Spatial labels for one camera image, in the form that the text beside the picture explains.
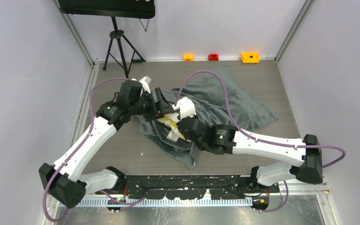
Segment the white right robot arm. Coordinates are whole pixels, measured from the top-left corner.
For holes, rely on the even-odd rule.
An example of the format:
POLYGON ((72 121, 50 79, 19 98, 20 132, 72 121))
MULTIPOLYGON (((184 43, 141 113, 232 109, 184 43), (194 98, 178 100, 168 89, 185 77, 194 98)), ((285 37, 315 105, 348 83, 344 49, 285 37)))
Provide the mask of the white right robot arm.
POLYGON ((323 182, 322 151, 315 147, 317 138, 286 139, 258 135, 230 125, 208 126, 199 119, 185 117, 178 131, 202 151, 215 155, 249 154, 277 160, 268 166, 251 169, 249 187, 262 192, 279 181, 296 179, 308 184, 323 182))

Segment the grey plush pillowcase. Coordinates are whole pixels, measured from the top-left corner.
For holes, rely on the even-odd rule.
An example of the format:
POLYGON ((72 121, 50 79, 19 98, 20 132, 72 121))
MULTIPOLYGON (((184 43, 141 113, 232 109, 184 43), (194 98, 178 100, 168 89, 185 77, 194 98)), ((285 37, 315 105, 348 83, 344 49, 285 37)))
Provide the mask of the grey plush pillowcase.
MULTIPOLYGON (((205 125, 232 125, 226 106, 229 105, 235 122, 244 130, 264 128, 278 119, 278 116, 263 102, 256 99, 233 76, 228 66, 212 70, 217 76, 202 73, 190 79, 182 88, 163 90, 166 100, 173 104, 178 93, 195 105, 196 114, 205 125)), ((196 163, 197 147, 179 139, 177 142, 166 138, 169 128, 154 120, 147 122, 139 116, 139 131, 168 156, 192 169, 196 163)))

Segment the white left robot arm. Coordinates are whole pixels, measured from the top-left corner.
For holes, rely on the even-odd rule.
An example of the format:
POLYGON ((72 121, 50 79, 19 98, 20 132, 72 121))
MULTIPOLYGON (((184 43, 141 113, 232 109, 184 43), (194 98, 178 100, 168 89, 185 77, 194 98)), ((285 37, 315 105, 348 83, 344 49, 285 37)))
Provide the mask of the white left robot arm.
POLYGON ((99 107, 89 128, 70 149, 52 165, 41 165, 38 172, 44 187, 43 196, 51 195, 67 208, 73 208, 91 193, 120 194, 126 186, 123 172, 109 166, 100 172, 83 174, 86 165, 131 117, 142 115, 151 121, 175 111, 160 88, 151 92, 146 81, 126 80, 114 99, 99 107))

